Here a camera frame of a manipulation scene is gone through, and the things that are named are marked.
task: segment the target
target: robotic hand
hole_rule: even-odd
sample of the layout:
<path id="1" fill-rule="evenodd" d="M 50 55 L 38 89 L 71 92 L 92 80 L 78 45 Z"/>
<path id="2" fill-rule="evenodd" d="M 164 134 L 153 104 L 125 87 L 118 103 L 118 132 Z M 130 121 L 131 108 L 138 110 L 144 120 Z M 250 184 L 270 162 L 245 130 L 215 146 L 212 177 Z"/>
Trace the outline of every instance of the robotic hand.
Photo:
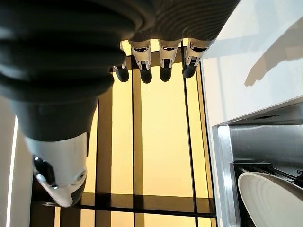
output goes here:
<path id="1" fill-rule="evenodd" d="M 180 40 L 190 38 L 183 75 L 191 77 L 239 1 L 0 1 L 0 94 L 18 118 L 37 180 L 60 206 L 83 193 L 93 114 L 114 83 L 110 68 L 129 78 L 120 42 L 129 40 L 149 83 L 150 40 L 159 40 L 160 78 L 168 81 Z"/>
<path id="2" fill-rule="evenodd" d="M 0 1 L 0 94 L 60 206 L 82 196 L 98 97 L 114 82 L 110 68 L 125 69 L 119 44 L 153 20 L 149 0 Z"/>

